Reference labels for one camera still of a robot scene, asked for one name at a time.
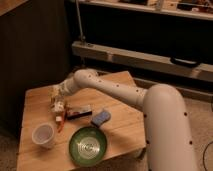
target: white cup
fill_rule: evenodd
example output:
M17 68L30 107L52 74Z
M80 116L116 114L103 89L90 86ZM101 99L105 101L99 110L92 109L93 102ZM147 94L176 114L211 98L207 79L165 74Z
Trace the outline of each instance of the white cup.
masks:
M43 123L38 125L32 133L32 141L41 147L51 149L53 148L55 131L51 124Z

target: green plate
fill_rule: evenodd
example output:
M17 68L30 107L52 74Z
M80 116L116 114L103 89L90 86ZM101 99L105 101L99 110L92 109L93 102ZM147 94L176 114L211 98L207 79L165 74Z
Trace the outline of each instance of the green plate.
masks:
M69 143L69 153L73 161L83 167L99 163L107 148L104 133L95 127L83 127L74 133Z

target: wooden table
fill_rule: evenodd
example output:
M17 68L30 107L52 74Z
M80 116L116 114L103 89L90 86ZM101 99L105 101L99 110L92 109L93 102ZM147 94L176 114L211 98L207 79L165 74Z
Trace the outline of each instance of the wooden table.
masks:
M28 0L0 0L0 16L13 10Z
M119 72L102 78L135 86L129 72ZM56 145L51 150L43 149L32 143L31 134L36 125L50 122L55 125L54 114L50 110L52 86L31 89L26 92L22 131L18 154L18 171L34 170L72 170L76 166L70 159L68 143L79 128L90 125L91 116L66 121L61 133L56 133ZM110 121L101 126L106 134L108 147L103 158L109 159L145 147L143 115L126 104L115 100L94 89L82 89L67 97L74 106L90 104L93 115L103 108L111 113Z

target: cable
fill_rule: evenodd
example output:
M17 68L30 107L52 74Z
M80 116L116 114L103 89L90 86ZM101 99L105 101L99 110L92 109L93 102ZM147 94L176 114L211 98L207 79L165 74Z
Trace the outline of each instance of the cable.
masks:
M208 149L208 147L213 144L213 141L211 141L210 143L208 143L203 151L203 167L205 169L205 171L208 171L207 168L206 168L206 163L205 163L205 155L206 155L206 151Z

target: small box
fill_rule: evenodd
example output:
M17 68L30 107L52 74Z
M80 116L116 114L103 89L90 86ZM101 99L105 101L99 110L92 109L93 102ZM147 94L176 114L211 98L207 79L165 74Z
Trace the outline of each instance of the small box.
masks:
M66 117L68 120L80 118L83 116L91 115L92 109L90 105L80 107L67 107Z

